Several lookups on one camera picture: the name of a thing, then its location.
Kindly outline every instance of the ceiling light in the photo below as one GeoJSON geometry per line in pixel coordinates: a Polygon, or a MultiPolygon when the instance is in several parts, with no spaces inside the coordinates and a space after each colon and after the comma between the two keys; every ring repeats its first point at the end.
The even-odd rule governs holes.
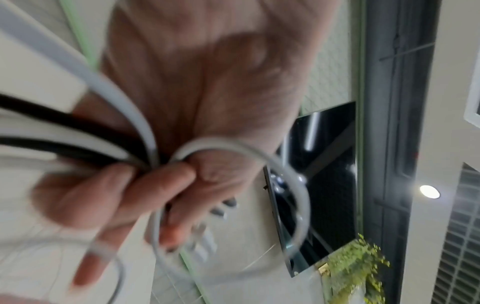
{"type": "Polygon", "coordinates": [[[440,197],[440,192],[429,185],[420,186],[420,192],[428,198],[437,199],[440,197]]]}

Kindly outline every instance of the green trim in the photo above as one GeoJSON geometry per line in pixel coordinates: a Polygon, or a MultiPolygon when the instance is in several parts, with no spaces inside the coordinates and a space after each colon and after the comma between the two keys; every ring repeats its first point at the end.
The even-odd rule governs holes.
{"type": "Polygon", "coordinates": [[[359,38],[359,70],[358,70],[358,102],[356,103],[356,228],[358,233],[364,232],[364,106],[365,106],[365,40],[367,24],[367,2],[360,0],[360,38],[359,38]]]}
{"type": "Polygon", "coordinates": [[[60,2],[61,8],[65,12],[65,16],[68,19],[68,23],[71,27],[71,31],[78,41],[78,45],[86,57],[88,65],[92,69],[97,68],[97,59],[94,56],[93,47],[89,43],[89,40],[84,32],[80,17],[78,16],[75,7],[72,3],[72,0],[58,0],[60,2]]]}
{"type": "MultiPolygon", "coordinates": [[[[185,267],[188,269],[188,271],[193,274],[195,271],[194,271],[194,267],[192,266],[192,262],[190,261],[190,258],[183,250],[180,251],[180,257],[183,260],[183,263],[185,264],[185,267]]],[[[200,294],[205,304],[212,304],[212,302],[210,302],[209,299],[207,298],[207,293],[205,292],[204,287],[196,282],[195,284],[198,290],[200,291],[200,294]]]]}

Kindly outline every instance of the black television screen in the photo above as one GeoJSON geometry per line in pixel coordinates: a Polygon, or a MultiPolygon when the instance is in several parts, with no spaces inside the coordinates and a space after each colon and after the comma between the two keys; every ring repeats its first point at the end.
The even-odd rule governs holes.
{"type": "MultiPolygon", "coordinates": [[[[287,267],[300,273],[356,237],[355,103],[298,118],[277,154],[305,181],[310,232],[287,267]]],[[[295,229],[295,202],[282,177],[264,169],[282,247],[295,229]]]]}

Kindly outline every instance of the white cable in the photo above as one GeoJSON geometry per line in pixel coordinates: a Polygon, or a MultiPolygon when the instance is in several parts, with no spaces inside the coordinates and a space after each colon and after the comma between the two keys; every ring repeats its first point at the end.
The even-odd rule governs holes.
{"type": "Polygon", "coordinates": [[[38,246],[67,245],[88,248],[90,253],[101,257],[105,261],[113,261],[118,270],[118,280],[113,293],[108,299],[107,304],[114,304],[125,282],[125,265],[117,256],[117,253],[101,243],[90,243],[84,240],[62,238],[62,237],[42,237],[32,239],[10,239],[0,241],[0,250],[31,248],[38,246]]]}
{"type": "Polygon", "coordinates": [[[148,168],[145,163],[123,148],[100,137],[30,118],[0,116],[0,137],[37,139],[67,144],[134,164],[143,170],[148,168]]]}
{"type": "MultiPolygon", "coordinates": [[[[136,128],[140,137],[142,138],[148,154],[148,159],[152,168],[159,166],[159,156],[154,134],[143,117],[138,108],[129,100],[129,98],[117,88],[105,76],[91,71],[85,64],[75,56],[72,56],[68,51],[59,46],[55,39],[48,37],[37,27],[29,24],[29,17],[23,13],[15,13],[13,5],[5,0],[0,1],[0,29],[12,37],[20,40],[28,45],[30,48],[43,54],[47,58],[56,62],[70,73],[76,75],[85,81],[85,83],[97,94],[103,97],[108,103],[121,112],[136,128]]],[[[281,161],[276,157],[270,157],[265,153],[246,146],[242,143],[227,140],[227,139],[197,139],[181,147],[173,156],[173,160],[184,159],[188,155],[206,149],[222,149],[238,152],[250,157],[254,157],[265,161],[267,165],[273,168],[278,173],[283,174],[284,180],[291,187],[297,205],[298,213],[297,225],[292,238],[292,247],[286,251],[287,256],[292,256],[304,241],[308,226],[310,223],[310,203],[307,190],[303,184],[299,182],[298,175],[289,166],[283,167],[281,161]]],[[[217,283],[243,278],[249,278],[254,275],[259,275],[265,271],[274,269],[273,265],[269,267],[246,270],[238,273],[225,274],[214,277],[190,277],[185,271],[180,271],[176,267],[168,264],[165,259],[165,253],[156,246],[158,242],[158,235],[160,229],[160,219],[162,211],[159,210],[152,214],[154,224],[152,228],[152,247],[155,252],[157,261],[165,266],[169,271],[177,276],[187,279],[196,280],[199,283],[217,283]]],[[[278,257],[279,266],[283,265],[284,258],[278,257]]]]}
{"type": "Polygon", "coordinates": [[[59,159],[44,160],[28,157],[0,155],[0,169],[37,170],[43,173],[74,174],[78,176],[92,176],[98,170],[81,167],[59,159]]]}
{"type": "MultiPolygon", "coordinates": [[[[275,258],[275,261],[269,263],[269,265],[257,267],[255,269],[247,269],[241,272],[226,273],[215,276],[189,275],[184,269],[170,264],[165,258],[165,252],[155,245],[152,247],[157,261],[178,278],[184,280],[193,280],[196,282],[201,282],[202,284],[225,283],[239,279],[250,278],[264,272],[272,271],[284,265],[284,261],[286,259],[289,259],[297,253],[307,236],[310,226],[310,198],[305,185],[300,182],[298,174],[290,166],[283,166],[282,160],[280,160],[278,157],[269,156],[266,153],[247,146],[239,141],[226,138],[200,138],[192,140],[180,147],[173,154],[170,162],[184,160],[192,153],[209,149],[232,151],[255,158],[257,160],[261,160],[276,172],[283,174],[282,176],[287,185],[290,187],[291,193],[297,202],[298,210],[298,214],[296,215],[296,228],[293,233],[291,244],[286,246],[287,249],[284,252],[285,256],[279,253],[275,258]]],[[[161,217],[162,213],[159,211],[155,212],[153,215],[153,225],[151,225],[152,235],[150,240],[152,244],[157,244],[157,240],[159,239],[161,217]]]]}

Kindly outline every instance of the bundle of cables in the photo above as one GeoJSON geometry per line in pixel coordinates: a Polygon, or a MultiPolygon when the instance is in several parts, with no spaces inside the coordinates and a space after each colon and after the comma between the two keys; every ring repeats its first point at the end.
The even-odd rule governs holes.
{"type": "MultiPolygon", "coordinates": [[[[162,161],[152,130],[142,113],[132,101],[108,78],[100,75],[79,58],[70,54],[57,42],[33,26],[28,16],[19,14],[12,5],[0,0],[0,30],[24,43],[31,49],[43,54],[68,72],[79,77],[103,97],[110,105],[122,113],[135,127],[141,141],[130,138],[96,123],[75,118],[70,114],[59,112],[44,106],[0,95],[0,108],[15,113],[0,117],[0,145],[22,147],[33,150],[53,152],[61,157],[81,160],[96,167],[115,162],[127,162],[143,171],[160,166],[161,163],[175,162],[187,158],[192,153],[207,149],[228,150],[256,158],[283,176],[297,205],[296,229],[291,244],[283,254],[267,266],[246,269],[240,272],[225,273],[215,276],[191,276],[184,269],[167,262],[166,252],[158,246],[160,223],[163,210],[157,210],[150,217],[151,247],[157,263],[178,279],[193,280],[202,284],[215,284],[250,278],[284,265],[284,260],[292,257],[299,249],[307,235],[310,224],[310,201],[308,192],[299,175],[288,165],[283,166],[277,157],[228,138],[199,138],[180,147],[169,160],[162,161]]],[[[89,176],[95,173],[68,162],[27,159],[14,156],[0,156],[0,165],[5,167],[35,168],[46,173],[74,173],[89,176]]],[[[0,242],[0,249],[16,248],[19,244],[38,246],[64,244],[87,247],[89,252],[112,261],[118,268],[118,282],[108,303],[114,303],[122,288],[125,266],[117,254],[105,245],[64,238],[34,238],[28,240],[7,240],[0,242]]]]}

